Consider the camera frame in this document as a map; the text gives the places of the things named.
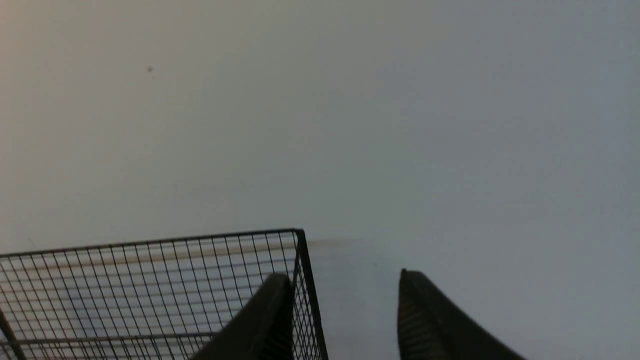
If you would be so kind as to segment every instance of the metal wire mesh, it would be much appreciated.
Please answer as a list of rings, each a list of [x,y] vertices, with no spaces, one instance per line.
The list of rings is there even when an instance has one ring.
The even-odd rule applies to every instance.
[[[294,285],[295,358],[326,359],[310,271],[297,229],[3,255],[0,359],[187,359],[274,272]]]

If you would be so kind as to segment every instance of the gray wall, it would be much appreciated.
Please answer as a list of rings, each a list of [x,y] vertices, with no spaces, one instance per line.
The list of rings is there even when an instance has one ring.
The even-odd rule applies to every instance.
[[[527,357],[640,357],[639,15],[3,2],[3,251],[295,225],[333,359],[397,357],[404,266]]]

